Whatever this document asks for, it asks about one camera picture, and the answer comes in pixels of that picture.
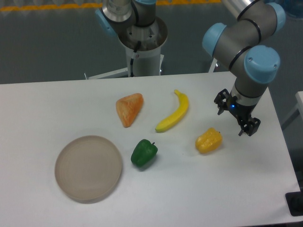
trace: beige plastic plate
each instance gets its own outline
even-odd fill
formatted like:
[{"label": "beige plastic plate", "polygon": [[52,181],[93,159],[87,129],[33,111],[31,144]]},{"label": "beige plastic plate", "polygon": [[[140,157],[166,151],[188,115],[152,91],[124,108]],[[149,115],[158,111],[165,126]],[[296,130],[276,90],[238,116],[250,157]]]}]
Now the beige plastic plate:
[{"label": "beige plastic plate", "polygon": [[81,203],[94,203],[109,195],[119,180],[122,159],[109,140],[85,136],[69,143],[55,165],[60,188]]}]

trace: yellow banana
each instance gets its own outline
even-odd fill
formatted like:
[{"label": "yellow banana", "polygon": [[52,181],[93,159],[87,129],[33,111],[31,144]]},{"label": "yellow banana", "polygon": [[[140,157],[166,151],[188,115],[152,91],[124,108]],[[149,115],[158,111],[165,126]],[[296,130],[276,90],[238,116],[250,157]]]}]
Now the yellow banana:
[{"label": "yellow banana", "polygon": [[174,125],[176,125],[186,114],[189,101],[187,95],[179,92],[178,90],[174,91],[179,99],[179,107],[178,109],[167,118],[163,119],[156,127],[156,132],[164,132]]}]

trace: green bell pepper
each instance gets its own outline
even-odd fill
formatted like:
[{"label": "green bell pepper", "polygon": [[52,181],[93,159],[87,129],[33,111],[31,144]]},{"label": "green bell pepper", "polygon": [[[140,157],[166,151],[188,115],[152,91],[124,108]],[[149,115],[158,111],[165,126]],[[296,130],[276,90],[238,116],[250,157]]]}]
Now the green bell pepper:
[{"label": "green bell pepper", "polygon": [[135,166],[142,167],[156,156],[157,151],[158,148],[154,143],[151,144],[148,140],[143,139],[135,147],[131,161]]}]

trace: blue joint cap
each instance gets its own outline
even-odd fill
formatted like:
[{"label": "blue joint cap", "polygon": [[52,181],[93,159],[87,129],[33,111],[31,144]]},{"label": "blue joint cap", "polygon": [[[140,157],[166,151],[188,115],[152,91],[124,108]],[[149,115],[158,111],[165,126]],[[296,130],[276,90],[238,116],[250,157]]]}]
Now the blue joint cap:
[{"label": "blue joint cap", "polygon": [[205,33],[202,40],[202,46],[210,56],[213,56],[214,49],[225,28],[226,25],[217,23],[211,26]]},{"label": "blue joint cap", "polygon": [[136,0],[136,2],[139,2],[143,5],[153,5],[156,4],[157,0]]},{"label": "blue joint cap", "polygon": [[276,4],[274,2],[268,3],[268,5],[272,6],[274,10],[276,11],[276,31],[279,31],[281,28],[283,28],[285,21],[286,21],[286,14],[282,6],[279,4]]},{"label": "blue joint cap", "polygon": [[97,9],[95,11],[96,14],[96,18],[99,22],[99,24],[101,25],[101,27],[103,28],[103,30],[110,36],[115,36],[117,35],[116,32],[114,31],[114,29],[111,27],[111,25],[109,24],[109,22],[106,20],[106,18],[104,17],[103,13]]},{"label": "blue joint cap", "polygon": [[279,67],[279,54],[274,49],[263,45],[251,48],[244,59],[246,73],[259,84],[268,84],[273,81]]}]

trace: yellow bell pepper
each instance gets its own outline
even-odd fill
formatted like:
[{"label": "yellow bell pepper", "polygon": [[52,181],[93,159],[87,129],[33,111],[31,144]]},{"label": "yellow bell pepper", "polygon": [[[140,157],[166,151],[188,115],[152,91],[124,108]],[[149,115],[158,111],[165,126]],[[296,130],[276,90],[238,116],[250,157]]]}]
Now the yellow bell pepper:
[{"label": "yellow bell pepper", "polygon": [[222,143],[222,135],[214,128],[209,128],[204,134],[202,134],[196,140],[196,148],[201,154],[205,154],[209,151],[215,150]]}]

